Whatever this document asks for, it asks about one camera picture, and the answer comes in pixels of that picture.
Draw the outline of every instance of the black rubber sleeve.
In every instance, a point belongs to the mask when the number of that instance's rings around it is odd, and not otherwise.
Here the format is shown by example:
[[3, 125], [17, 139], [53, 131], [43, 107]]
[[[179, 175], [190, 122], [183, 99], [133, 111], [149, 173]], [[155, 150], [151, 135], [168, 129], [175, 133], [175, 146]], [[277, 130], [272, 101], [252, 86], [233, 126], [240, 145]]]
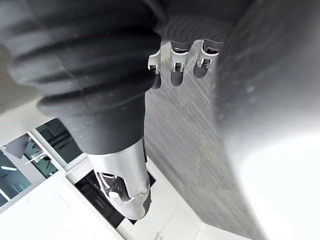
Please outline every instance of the black rubber sleeve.
[[159, 50], [155, 17], [137, 0], [0, 1], [0, 42], [9, 70], [44, 95], [83, 152], [121, 151], [144, 135], [145, 92]]

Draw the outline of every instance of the white wall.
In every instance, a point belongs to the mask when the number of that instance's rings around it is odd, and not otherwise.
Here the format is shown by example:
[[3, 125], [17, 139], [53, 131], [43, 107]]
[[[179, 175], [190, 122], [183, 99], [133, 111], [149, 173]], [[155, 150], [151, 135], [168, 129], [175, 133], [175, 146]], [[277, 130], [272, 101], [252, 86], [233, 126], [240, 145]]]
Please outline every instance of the white wall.
[[4, 240], [123, 240], [57, 172], [0, 214]]

